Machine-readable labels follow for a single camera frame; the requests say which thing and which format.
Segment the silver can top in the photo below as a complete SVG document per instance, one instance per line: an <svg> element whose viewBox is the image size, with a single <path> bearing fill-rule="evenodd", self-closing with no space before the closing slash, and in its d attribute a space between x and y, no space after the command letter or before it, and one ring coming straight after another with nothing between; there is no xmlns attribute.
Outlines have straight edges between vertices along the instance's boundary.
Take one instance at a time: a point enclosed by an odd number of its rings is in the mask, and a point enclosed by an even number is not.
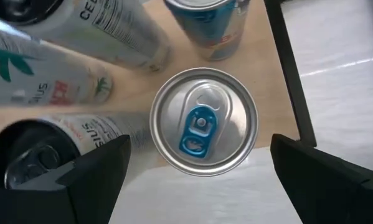
<svg viewBox="0 0 373 224"><path fill-rule="evenodd" d="M230 0L166 0L168 3L186 10L205 11L215 9Z"/></svg>
<svg viewBox="0 0 373 224"><path fill-rule="evenodd" d="M5 188L16 189L19 185L60 167L60 164L59 153L50 145L28 149L9 163L4 176Z"/></svg>
<svg viewBox="0 0 373 224"><path fill-rule="evenodd" d="M234 77L193 68L158 91L150 128L170 165L190 175L213 176L248 156L258 134L258 113L248 90Z"/></svg>

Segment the black can top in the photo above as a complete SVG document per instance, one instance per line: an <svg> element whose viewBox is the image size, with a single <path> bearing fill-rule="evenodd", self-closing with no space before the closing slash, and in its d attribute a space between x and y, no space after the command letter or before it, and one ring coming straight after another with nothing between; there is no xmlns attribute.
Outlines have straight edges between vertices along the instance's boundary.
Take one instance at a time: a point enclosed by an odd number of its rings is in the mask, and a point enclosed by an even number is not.
<svg viewBox="0 0 373 224"><path fill-rule="evenodd" d="M0 0L0 19L15 25L35 24L49 17L63 0Z"/></svg>
<svg viewBox="0 0 373 224"><path fill-rule="evenodd" d="M71 138L53 124L14 123L0 133L0 188L15 189L78 156Z"/></svg>

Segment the blue can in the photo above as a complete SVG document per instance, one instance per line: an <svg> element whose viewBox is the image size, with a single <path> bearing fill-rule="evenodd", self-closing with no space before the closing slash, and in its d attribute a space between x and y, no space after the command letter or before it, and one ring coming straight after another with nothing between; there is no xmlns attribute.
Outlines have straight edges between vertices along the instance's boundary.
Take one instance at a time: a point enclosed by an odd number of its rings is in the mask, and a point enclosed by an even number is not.
<svg viewBox="0 0 373 224"><path fill-rule="evenodd" d="M242 38L250 0L164 0L199 55L222 60Z"/></svg>

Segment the palm leaf graphic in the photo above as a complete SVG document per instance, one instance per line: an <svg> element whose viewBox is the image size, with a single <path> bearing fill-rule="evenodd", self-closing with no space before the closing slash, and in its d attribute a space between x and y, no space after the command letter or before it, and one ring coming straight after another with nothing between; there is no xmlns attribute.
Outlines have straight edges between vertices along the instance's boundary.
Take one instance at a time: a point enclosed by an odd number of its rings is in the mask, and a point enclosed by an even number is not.
<svg viewBox="0 0 373 224"><path fill-rule="evenodd" d="M0 76L7 82L11 82L9 74L9 59L7 57L0 58Z"/></svg>
<svg viewBox="0 0 373 224"><path fill-rule="evenodd" d="M95 92L95 96L97 96L103 90L110 90L107 86L106 78L98 78L98 84Z"/></svg>
<svg viewBox="0 0 373 224"><path fill-rule="evenodd" d="M31 70L30 66L23 60L20 56L12 56L11 62L19 71L26 75L33 76L34 72Z"/></svg>

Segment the celsius can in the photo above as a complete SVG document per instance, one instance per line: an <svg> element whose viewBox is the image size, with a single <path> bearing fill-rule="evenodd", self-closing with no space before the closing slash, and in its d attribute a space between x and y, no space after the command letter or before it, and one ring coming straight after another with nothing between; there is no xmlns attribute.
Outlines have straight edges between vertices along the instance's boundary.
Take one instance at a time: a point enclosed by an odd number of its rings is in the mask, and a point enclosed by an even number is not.
<svg viewBox="0 0 373 224"><path fill-rule="evenodd" d="M170 165L190 175L213 176L248 156L258 134L258 115L248 90L234 77L193 68L158 91L150 129Z"/></svg>
<svg viewBox="0 0 373 224"><path fill-rule="evenodd" d="M131 138L126 185L157 162L148 115L58 114L18 121L0 133L0 187L16 189L122 134Z"/></svg>
<svg viewBox="0 0 373 224"><path fill-rule="evenodd" d="M126 68L164 68L163 30L134 0L0 0L0 19L30 35Z"/></svg>
<svg viewBox="0 0 373 224"><path fill-rule="evenodd" d="M0 30L0 105L102 103L111 86L103 67Z"/></svg>
<svg viewBox="0 0 373 224"><path fill-rule="evenodd" d="M237 50L250 0L164 0L178 24L207 60L222 60Z"/></svg>

